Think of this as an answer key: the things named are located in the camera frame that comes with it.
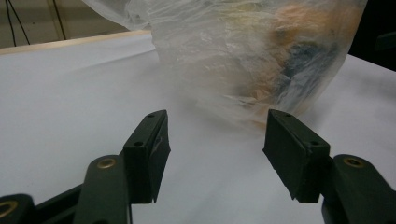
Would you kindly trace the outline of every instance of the metal bracket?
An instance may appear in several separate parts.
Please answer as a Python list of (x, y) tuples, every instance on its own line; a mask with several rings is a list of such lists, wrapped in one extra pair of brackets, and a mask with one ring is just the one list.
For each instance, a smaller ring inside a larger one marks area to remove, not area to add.
[(26, 194), (0, 198), (0, 224), (127, 224), (131, 203), (156, 202), (171, 149), (165, 110), (147, 115), (119, 156), (94, 160), (84, 183), (37, 206)]

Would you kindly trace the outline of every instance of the brass screw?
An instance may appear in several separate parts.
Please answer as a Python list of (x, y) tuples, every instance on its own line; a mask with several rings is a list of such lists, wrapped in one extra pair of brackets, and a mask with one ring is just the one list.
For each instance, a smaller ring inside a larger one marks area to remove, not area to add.
[(97, 164), (97, 167), (99, 169), (107, 169), (107, 168), (112, 167), (115, 164), (116, 164), (116, 160), (110, 159), (110, 158), (106, 158), (106, 159), (102, 159), (101, 161), (99, 161), (98, 164)]
[(12, 213), (17, 207), (18, 207), (18, 202), (17, 201), (6, 201), (3, 203), (0, 203), (0, 208), (5, 207), (6, 209), (4, 211), (0, 211), (0, 218), (6, 217), (8, 214)]

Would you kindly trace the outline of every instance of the screw hole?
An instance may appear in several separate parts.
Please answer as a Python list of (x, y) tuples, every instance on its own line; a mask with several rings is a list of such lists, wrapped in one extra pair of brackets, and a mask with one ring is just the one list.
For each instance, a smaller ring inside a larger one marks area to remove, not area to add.
[(346, 165), (353, 166), (356, 168), (361, 168), (364, 166), (364, 163), (362, 161), (359, 161), (354, 158), (345, 158), (344, 163), (346, 163)]
[(134, 145), (136, 147), (141, 147), (141, 146), (143, 146), (143, 143), (142, 142), (135, 142)]

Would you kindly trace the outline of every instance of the plastic bag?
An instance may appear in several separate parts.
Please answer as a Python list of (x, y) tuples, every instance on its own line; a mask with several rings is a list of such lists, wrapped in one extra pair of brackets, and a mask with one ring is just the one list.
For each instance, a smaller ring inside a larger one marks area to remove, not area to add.
[(298, 115), (343, 64), (366, 0), (83, 0), (129, 29), (151, 25), (168, 76), (244, 127)]

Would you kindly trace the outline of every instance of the white table surface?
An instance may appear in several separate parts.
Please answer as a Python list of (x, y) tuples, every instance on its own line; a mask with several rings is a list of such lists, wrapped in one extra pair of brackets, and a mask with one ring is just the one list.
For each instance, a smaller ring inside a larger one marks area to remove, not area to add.
[[(264, 137), (212, 117), (164, 81), (150, 35), (0, 56), (0, 196), (35, 203), (80, 184), (118, 154), (140, 120), (167, 109), (172, 152), (158, 202), (134, 223), (323, 223), (290, 199)], [(352, 56), (300, 116), (331, 155), (370, 161), (396, 188), (396, 73)]]

